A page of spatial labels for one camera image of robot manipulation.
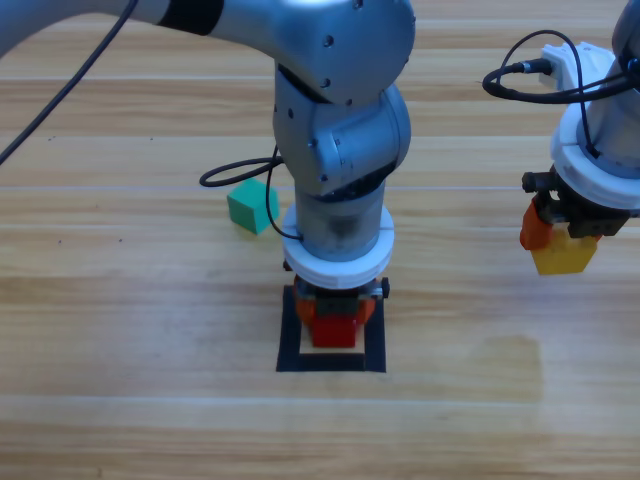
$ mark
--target green cube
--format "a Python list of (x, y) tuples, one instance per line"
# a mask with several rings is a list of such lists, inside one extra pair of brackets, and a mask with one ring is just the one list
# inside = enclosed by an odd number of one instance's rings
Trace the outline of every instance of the green cube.
[[(255, 233), (262, 233), (271, 222), (267, 216), (267, 186), (254, 178), (245, 180), (227, 195), (231, 221)], [(272, 188), (269, 192), (271, 216), (275, 220), (280, 215), (278, 193)]]

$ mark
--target screw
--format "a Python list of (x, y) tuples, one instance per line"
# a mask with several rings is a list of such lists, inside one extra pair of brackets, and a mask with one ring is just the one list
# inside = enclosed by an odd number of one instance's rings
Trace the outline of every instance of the screw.
[(391, 283), (389, 279), (386, 277), (383, 278), (380, 286), (382, 287), (382, 298), (386, 300), (389, 298), (389, 295), (391, 295)]
[(640, 60), (638, 60), (637, 58), (632, 58), (631, 60), (629, 60), (627, 68), (630, 72), (640, 73)]

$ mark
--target yellow block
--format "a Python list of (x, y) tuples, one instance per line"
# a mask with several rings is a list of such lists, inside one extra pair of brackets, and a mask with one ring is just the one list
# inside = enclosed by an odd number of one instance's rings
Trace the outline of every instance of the yellow block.
[(598, 242), (594, 237), (571, 238), (566, 229), (553, 230), (551, 243), (531, 256), (540, 275), (566, 275), (582, 273), (594, 253)]

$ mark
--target white ring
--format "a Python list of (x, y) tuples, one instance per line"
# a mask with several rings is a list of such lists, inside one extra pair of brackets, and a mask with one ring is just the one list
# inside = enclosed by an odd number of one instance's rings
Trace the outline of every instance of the white ring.
[(598, 168), (578, 145), (580, 105), (567, 108), (551, 143), (556, 171), (578, 195), (610, 208), (640, 208), (640, 179), (622, 178)]
[[(287, 211), (282, 230), (290, 235), (298, 235), (295, 204)], [(283, 238), (283, 250), (287, 263), (303, 280), (321, 288), (348, 290), (369, 283), (387, 268), (391, 261), (394, 241), (393, 219), (389, 210), (382, 207), (378, 242), (363, 257), (348, 262), (322, 260), (311, 255), (300, 241), (290, 238)]]

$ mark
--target black square outline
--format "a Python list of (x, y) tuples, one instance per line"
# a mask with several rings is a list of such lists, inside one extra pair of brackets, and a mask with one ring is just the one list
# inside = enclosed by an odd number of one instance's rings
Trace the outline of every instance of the black square outline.
[(293, 287), (284, 287), (282, 326), (277, 372), (377, 372), (386, 373), (387, 355), (384, 334), (384, 301), (364, 328), (364, 353), (300, 353), (302, 322), (295, 311)]

